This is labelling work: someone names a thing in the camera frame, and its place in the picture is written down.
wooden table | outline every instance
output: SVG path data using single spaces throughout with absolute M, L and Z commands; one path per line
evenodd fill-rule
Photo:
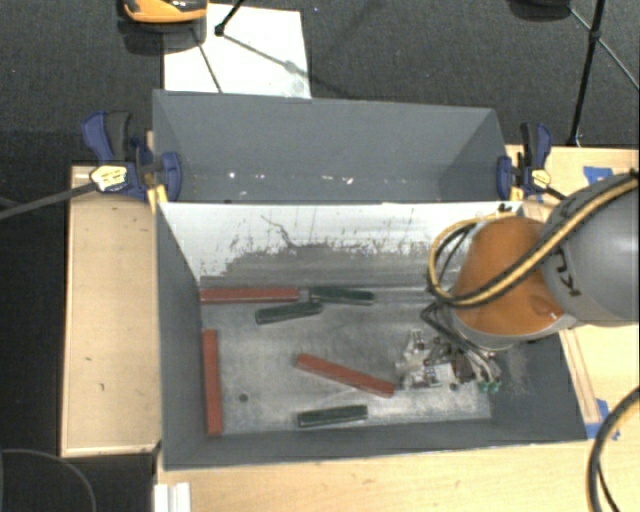
M 509 147 L 514 155 L 518 147 Z M 569 193 L 586 184 L 583 166 L 623 172 L 638 152 L 554 148 L 553 185 Z M 74 168 L 73 184 L 86 182 Z M 152 216 L 119 196 L 74 199 L 61 452 L 65 457 L 151 451 L 161 437 L 157 343 L 153 322 Z M 638 327 L 583 327 L 574 356 L 584 358 L 595 396 L 614 406 L 639 380 Z M 593 409 L 593 404 L 585 408 Z M 610 443 L 603 469 L 622 510 L 640 503 L 638 409 Z M 192 510 L 586 510 L 591 442 L 523 446 L 321 463 L 158 473 L 189 482 Z

dark green block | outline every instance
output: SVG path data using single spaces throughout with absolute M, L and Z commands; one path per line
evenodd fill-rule
M 335 425 L 337 423 L 366 420 L 368 417 L 369 410 L 366 405 L 348 405 L 346 407 L 335 407 L 333 409 L 319 409 L 299 413 L 298 427 L 321 427 Z
M 322 304 L 319 302 L 296 302 L 274 308 L 264 308 L 256 311 L 256 322 L 262 324 L 273 324 L 295 318 L 318 315 L 322 312 Z
M 371 306 L 375 295 L 364 290 L 351 290 L 349 288 L 334 288 L 331 286 L 315 286 L 309 290 L 313 300 L 321 302 L 333 302 L 336 304 L 353 304 L 357 306 Z

wooden board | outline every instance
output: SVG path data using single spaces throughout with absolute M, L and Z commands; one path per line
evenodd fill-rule
M 91 168 L 73 169 L 73 186 Z M 148 205 L 90 193 L 71 202 L 60 451 L 151 451 L 160 439 Z

blue tape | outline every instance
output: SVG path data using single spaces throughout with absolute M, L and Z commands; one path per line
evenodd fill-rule
M 595 437 L 598 435 L 598 430 L 600 430 L 600 426 L 604 422 L 604 419 L 609 416 L 609 406 L 607 405 L 607 402 L 605 400 L 596 398 L 596 405 L 598 406 L 598 410 L 600 411 L 600 417 L 602 418 L 602 421 L 598 423 L 585 423 L 584 428 L 587 431 L 587 439 L 595 439 Z M 611 440 L 617 441 L 619 437 L 620 431 L 616 429 L 613 434 L 611 434 Z
M 587 167 L 583 168 L 584 176 L 587 178 L 589 185 L 593 185 L 598 181 L 608 177 L 613 176 L 613 170 L 608 167 Z

black stand leg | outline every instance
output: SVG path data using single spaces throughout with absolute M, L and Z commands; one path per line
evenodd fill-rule
M 600 40 L 600 23 L 602 23 L 602 14 L 604 13 L 605 0 L 598 0 L 596 10 L 593 14 L 593 23 L 589 31 L 589 47 L 587 49 L 587 57 L 584 61 L 582 70 L 582 80 L 580 82 L 580 92 L 578 93 L 578 101 L 576 102 L 576 110 L 573 114 L 573 125 L 571 126 L 571 135 L 567 141 L 568 146 L 578 145 L 578 128 L 580 125 L 580 116 L 582 115 L 582 106 L 584 105 L 584 97 L 587 92 L 587 84 L 589 83 L 589 74 L 591 73 L 591 64 L 593 63 L 593 54 L 596 51 L 596 45 Z
M 231 11 L 229 11 L 229 14 L 227 14 L 225 19 L 222 20 L 222 23 L 220 23 L 219 25 L 216 25 L 216 28 L 213 31 L 215 35 L 217 35 L 218 37 L 222 37 L 224 35 L 224 28 L 227 26 L 227 23 L 231 21 L 231 18 L 233 18 L 233 15 L 238 11 L 238 9 L 240 9 L 240 6 L 243 3 L 244 3 L 244 0 L 238 0 L 235 3 L 235 5 L 231 8 Z

